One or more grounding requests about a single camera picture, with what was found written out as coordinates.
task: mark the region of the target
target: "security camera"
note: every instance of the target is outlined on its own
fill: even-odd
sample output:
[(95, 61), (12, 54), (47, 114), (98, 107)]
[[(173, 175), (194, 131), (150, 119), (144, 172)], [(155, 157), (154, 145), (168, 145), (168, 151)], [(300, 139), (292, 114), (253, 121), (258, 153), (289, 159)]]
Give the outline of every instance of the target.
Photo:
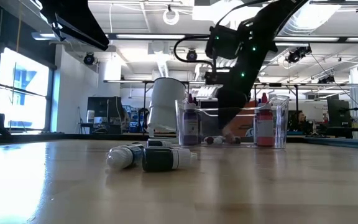
[(197, 53), (195, 49), (190, 49), (187, 53), (186, 59), (189, 61), (197, 60)]
[(84, 57), (84, 64), (85, 65), (94, 65), (96, 63), (96, 60), (94, 58), (93, 52), (87, 52)]

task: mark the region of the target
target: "window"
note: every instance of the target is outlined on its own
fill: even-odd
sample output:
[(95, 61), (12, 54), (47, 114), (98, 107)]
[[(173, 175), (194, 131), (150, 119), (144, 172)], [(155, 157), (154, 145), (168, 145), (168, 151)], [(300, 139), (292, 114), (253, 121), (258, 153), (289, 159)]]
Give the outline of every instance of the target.
[(45, 127), (49, 68), (5, 48), (0, 65), (0, 113), (6, 128)]
[(47, 101), (45, 97), (0, 88), (0, 113), (5, 114), (7, 128), (43, 129)]

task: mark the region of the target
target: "person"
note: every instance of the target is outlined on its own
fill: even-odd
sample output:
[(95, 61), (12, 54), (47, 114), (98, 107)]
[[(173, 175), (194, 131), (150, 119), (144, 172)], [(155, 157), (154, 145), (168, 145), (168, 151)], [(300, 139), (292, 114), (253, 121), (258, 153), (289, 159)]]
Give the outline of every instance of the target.
[(306, 116), (302, 111), (298, 112), (298, 122), (296, 122), (296, 113), (290, 118), (290, 124), (288, 129), (291, 131), (301, 131), (303, 134), (309, 134), (313, 132), (313, 124), (310, 124), (306, 120)]

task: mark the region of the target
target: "table surface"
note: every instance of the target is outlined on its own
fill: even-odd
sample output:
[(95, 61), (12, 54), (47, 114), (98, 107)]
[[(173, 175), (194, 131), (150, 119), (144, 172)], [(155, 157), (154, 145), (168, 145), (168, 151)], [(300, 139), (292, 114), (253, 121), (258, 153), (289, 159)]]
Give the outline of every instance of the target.
[(197, 147), (188, 170), (110, 172), (110, 147), (0, 146), (0, 223), (358, 223), (358, 149)]

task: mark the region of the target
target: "white cap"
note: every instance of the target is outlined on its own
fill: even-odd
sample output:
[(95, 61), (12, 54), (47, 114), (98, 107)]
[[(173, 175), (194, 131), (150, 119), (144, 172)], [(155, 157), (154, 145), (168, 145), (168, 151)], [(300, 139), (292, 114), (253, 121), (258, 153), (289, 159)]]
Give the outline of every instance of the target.
[(192, 155), (189, 149), (178, 149), (178, 155), (179, 155), (178, 169), (191, 167)]
[(106, 163), (112, 169), (123, 169), (132, 163), (133, 155), (126, 147), (112, 148), (107, 155)]
[(197, 106), (194, 103), (185, 104), (185, 110), (195, 110)]

